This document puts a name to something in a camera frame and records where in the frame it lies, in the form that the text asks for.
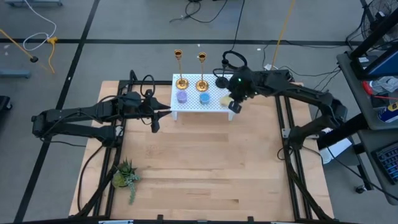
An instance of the small white table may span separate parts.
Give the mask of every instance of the small white table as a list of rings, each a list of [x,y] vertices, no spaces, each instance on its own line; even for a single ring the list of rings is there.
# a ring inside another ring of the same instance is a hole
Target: small white table
[[[201,74],[182,74],[183,78],[189,81],[189,86],[185,91],[187,92],[187,102],[179,103],[177,101],[177,92],[179,89],[176,87],[175,83],[180,78],[180,74],[173,74],[173,84],[172,84],[172,94],[171,94],[171,111],[173,119],[177,120],[178,112],[218,112],[218,113],[228,113],[228,120],[232,121],[235,115],[228,107],[222,106],[220,99],[230,92],[226,88],[220,89],[216,86],[216,77],[213,74],[204,74],[203,79],[209,84],[209,89],[205,92],[210,95],[210,102],[207,105],[203,105],[199,101],[200,91],[196,89],[197,81],[201,80]],[[228,80],[232,75],[224,75]]]

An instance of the black headphones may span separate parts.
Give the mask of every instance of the black headphones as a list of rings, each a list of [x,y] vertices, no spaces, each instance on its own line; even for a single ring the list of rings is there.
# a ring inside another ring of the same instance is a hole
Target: black headphones
[[[237,56],[239,59],[242,60],[242,62],[243,62],[243,64],[244,64],[245,67],[248,66],[248,61],[246,60],[246,58],[243,57],[243,55],[241,55],[241,54],[239,54],[239,53],[237,53],[237,52],[235,52],[235,51],[232,51],[232,50],[227,50],[227,51],[225,51],[225,52],[223,53],[223,61],[222,61],[222,64],[223,64],[223,68],[224,68],[224,69],[225,69],[225,67],[227,67],[227,66],[228,66],[230,69],[232,69],[232,70],[237,70],[237,69],[238,69],[238,67],[231,65],[231,64],[229,63],[228,59],[226,59],[226,55],[228,55],[228,54],[233,54],[233,55]]]

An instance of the cart wheel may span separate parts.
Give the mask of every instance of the cart wheel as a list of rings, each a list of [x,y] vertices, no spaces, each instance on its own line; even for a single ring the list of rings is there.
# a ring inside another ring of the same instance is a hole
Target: cart wheel
[[[361,193],[363,193],[365,191],[367,191],[365,185],[361,185],[361,186],[358,186],[358,187],[355,188],[355,192],[358,193],[358,194],[361,194]]]

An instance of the white cable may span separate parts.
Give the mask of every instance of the white cable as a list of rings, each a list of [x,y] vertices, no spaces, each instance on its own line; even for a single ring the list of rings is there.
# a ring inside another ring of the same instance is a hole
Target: white cable
[[[30,4],[27,2],[27,0],[24,0],[24,1],[25,1],[25,3],[28,5],[28,7],[30,8],[30,10],[32,10],[32,12],[34,12],[36,15],[38,15],[40,18],[44,19],[45,21],[51,22],[51,23],[54,25],[54,31],[52,32],[51,35],[48,35],[48,34],[45,33],[45,32],[38,32],[38,33],[36,33],[36,34],[33,34],[33,35],[29,36],[28,38],[26,38],[26,39],[24,40],[24,42],[22,43],[22,46],[24,47],[24,49],[27,50],[27,51],[32,51],[32,50],[36,50],[36,49],[38,49],[39,47],[41,47],[49,38],[51,38],[51,37],[54,35],[55,31],[57,30],[57,25],[56,25],[53,21],[51,21],[51,20],[49,20],[49,19],[43,17],[43,16],[40,15],[39,13],[37,13],[37,12],[32,8],[32,6],[30,6]],[[25,43],[26,43],[30,38],[33,38],[33,37],[35,37],[35,36],[37,36],[37,35],[42,35],[42,34],[43,34],[43,35],[46,35],[46,39],[45,39],[41,44],[39,44],[38,46],[36,46],[36,47],[34,47],[34,48],[32,48],[32,49],[27,49],[27,48],[25,47]]]

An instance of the succulent plant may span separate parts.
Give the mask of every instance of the succulent plant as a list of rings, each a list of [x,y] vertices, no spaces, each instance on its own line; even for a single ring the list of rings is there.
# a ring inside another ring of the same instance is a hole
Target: succulent plant
[[[124,178],[134,174],[137,168],[132,168],[132,162],[128,161],[127,158],[122,162],[122,164],[118,165],[118,171],[123,175]]]
[[[123,175],[117,171],[112,178],[112,185],[113,187],[125,187],[127,186],[126,179]]]
[[[114,187],[126,187],[130,189],[130,200],[131,205],[136,197],[136,186],[134,181],[140,180],[141,178],[136,175],[136,169],[132,168],[132,162],[125,159],[121,164],[117,166],[118,171],[113,175],[112,185]]]

